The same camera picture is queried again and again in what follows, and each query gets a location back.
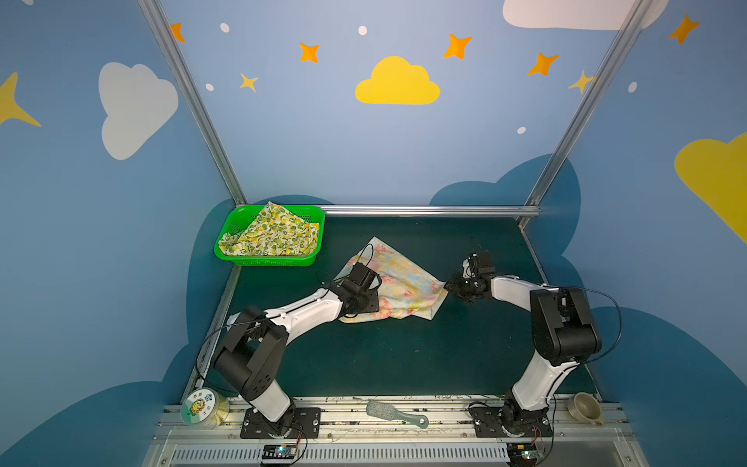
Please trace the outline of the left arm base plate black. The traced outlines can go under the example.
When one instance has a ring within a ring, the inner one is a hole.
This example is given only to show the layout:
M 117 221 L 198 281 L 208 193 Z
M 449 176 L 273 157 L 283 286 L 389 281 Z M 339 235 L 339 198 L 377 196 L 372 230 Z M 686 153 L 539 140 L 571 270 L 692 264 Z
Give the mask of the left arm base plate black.
M 270 421 L 257 409 L 245 412 L 239 437 L 241 439 L 290 439 L 301 435 L 316 439 L 321 427 L 320 408 L 291 407 L 278 421 Z

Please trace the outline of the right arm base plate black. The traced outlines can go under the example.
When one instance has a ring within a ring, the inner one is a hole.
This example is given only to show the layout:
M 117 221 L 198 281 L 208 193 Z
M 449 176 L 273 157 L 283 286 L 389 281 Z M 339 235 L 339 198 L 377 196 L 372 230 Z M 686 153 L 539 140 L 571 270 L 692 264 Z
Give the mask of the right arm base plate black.
M 478 438 L 552 437 L 548 409 L 525 411 L 512 405 L 505 408 L 471 404 L 467 412 Z

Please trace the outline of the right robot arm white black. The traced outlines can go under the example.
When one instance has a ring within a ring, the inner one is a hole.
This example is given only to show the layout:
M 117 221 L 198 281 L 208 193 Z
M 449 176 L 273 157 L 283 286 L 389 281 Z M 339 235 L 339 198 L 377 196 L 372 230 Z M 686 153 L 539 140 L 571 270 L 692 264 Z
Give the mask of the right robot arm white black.
M 580 287 L 535 284 L 515 276 L 455 274 L 445 289 L 467 302 L 490 298 L 530 314 L 534 353 L 500 413 L 508 432 L 517 434 L 540 423 L 566 377 L 602 350 L 586 292 Z

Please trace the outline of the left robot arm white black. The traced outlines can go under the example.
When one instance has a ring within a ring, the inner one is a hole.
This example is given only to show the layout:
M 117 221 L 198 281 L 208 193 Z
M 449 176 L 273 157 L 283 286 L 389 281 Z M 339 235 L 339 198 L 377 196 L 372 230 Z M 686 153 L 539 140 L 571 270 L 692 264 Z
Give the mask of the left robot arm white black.
M 381 278 L 359 284 L 348 278 L 279 309 L 247 307 L 218 342 L 209 369 L 270 423 L 286 425 L 294 403 L 276 380 L 287 346 L 310 330 L 379 310 Z

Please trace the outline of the pastel floral skirt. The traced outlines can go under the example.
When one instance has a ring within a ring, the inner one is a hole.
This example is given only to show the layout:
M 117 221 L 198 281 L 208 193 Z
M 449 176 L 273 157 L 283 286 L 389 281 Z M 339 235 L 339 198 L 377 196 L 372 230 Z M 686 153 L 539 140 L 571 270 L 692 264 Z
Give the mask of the pastel floral skirt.
M 449 293 L 445 289 L 445 282 L 438 280 L 377 237 L 373 237 L 361 251 L 351 257 L 337 277 L 347 276 L 357 262 L 367 264 L 381 277 L 379 311 L 358 315 L 344 314 L 338 319 L 343 323 L 405 319 L 410 316 L 432 320 Z

